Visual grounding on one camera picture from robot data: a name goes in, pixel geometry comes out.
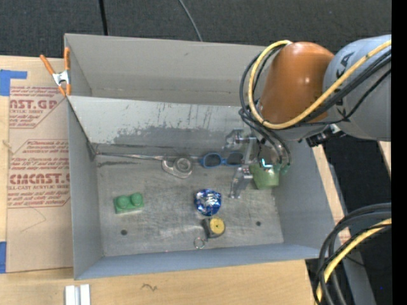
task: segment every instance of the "black cable bundle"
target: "black cable bundle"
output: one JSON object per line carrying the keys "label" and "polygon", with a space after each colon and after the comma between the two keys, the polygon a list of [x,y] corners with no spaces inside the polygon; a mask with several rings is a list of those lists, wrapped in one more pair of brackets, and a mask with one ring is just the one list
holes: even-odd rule
{"label": "black cable bundle", "polygon": [[338,257],[338,254],[340,254],[343,250],[349,247],[349,245],[354,242],[358,236],[361,234],[365,233],[366,231],[372,230],[372,229],[378,229],[378,228],[383,228],[384,229],[390,229],[391,224],[386,224],[386,225],[373,225],[370,226],[369,228],[362,229],[356,234],[353,234],[353,236],[346,241],[341,247],[339,247],[337,250],[335,250],[335,241],[338,235],[340,234],[341,231],[344,229],[350,227],[352,224],[355,223],[360,223],[360,222],[366,222],[366,220],[386,220],[386,219],[391,219],[391,203],[379,203],[377,205],[371,205],[371,206],[366,206],[362,207],[360,209],[357,209],[348,215],[344,216],[344,218],[337,223],[335,228],[331,231],[331,233],[328,235],[328,237],[325,239],[324,243],[321,246],[321,251],[319,253],[319,259],[318,259],[318,270],[316,274],[316,279],[315,279],[315,288],[314,288],[314,298],[316,304],[321,304],[321,301],[318,298],[317,295],[317,286],[321,286],[322,290],[322,297],[326,301],[327,304],[329,305],[346,305],[346,300],[342,294],[341,288],[339,286],[338,278],[335,274],[335,271],[332,272],[331,278],[332,278],[332,286],[336,292],[338,302],[335,303],[333,301],[333,298],[331,296],[331,292],[328,289],[328,286],[325,281],[325,269],[331,263],[333,260],[335,260]]}

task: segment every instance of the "scratched surface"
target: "scratched surface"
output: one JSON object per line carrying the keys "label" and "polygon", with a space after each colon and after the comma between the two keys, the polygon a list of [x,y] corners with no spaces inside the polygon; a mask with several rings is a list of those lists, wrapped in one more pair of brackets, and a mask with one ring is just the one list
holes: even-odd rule
{"label": "scratched surface", "polygon": [[[193,204],[199,189],[210,187],[223,195],[218,215],[225,233],[210,239],[206,248],[282,243],[279,215],[271,190],[249,185],[240,199],[228,197],[233,168],[205,169],[195,164],[187,179],[162,170],[161,162],[98,156],[99,215],[104,255],[130,255],[193,250],[204,238],[203,215]],[[115,214],[113,199],[141,192],[144,208]]]}
{"label": "scratched surface", "polygon": [[199,155],[220,150],[234,129],[249,133],[239,107],[71,96],[90,143],[100,152]]}

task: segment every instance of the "metal ring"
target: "metal ring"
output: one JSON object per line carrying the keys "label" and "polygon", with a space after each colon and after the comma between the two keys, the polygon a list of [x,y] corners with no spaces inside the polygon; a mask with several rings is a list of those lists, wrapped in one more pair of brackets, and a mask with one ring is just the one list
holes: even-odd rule
{"label": "metal ring", "polygon": [[[197,245],[197,241],[200,241],[200,243],[201,243],[202,245],[201,245],[201,246],[198,246],[198,245]],[[198,249],[198,250],[203,249],[203,248],[205,247],[205,244],[206,244],[206,241],[205,241],[203,238],[201,238],[201,237],[197,237],[197,238],[195,238],[194,241],[193,241],[193,246],[194,246],[196,249]]]}

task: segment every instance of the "green block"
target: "green block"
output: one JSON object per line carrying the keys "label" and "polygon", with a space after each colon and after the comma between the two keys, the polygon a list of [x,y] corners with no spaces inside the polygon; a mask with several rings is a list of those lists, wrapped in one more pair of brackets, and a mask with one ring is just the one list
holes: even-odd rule
{"label": "green block", "polygon": [[142,194],[139,192],[130,194],[128,196],[118,196],[113,200],[113,203],[117,214],[136,211],[144,207],[144,200]]}
{"label": "green block", "polygon": [[279,171],[275,171],[273,168],[263,168],[260,164],[250,165],[249,170],[253,175],[253,181],[259,190],[279,185]]}

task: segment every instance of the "blue wrapped candy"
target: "blue wrapped candy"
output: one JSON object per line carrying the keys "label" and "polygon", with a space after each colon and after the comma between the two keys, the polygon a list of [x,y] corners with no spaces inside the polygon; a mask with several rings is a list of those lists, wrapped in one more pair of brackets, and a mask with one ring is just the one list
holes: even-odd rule
{"label": "blue wrapped candy", "polygon": [[203,189],[195,195],[195,206],[204,216],[216,214],[221,208],[222,194],[211,189]]}

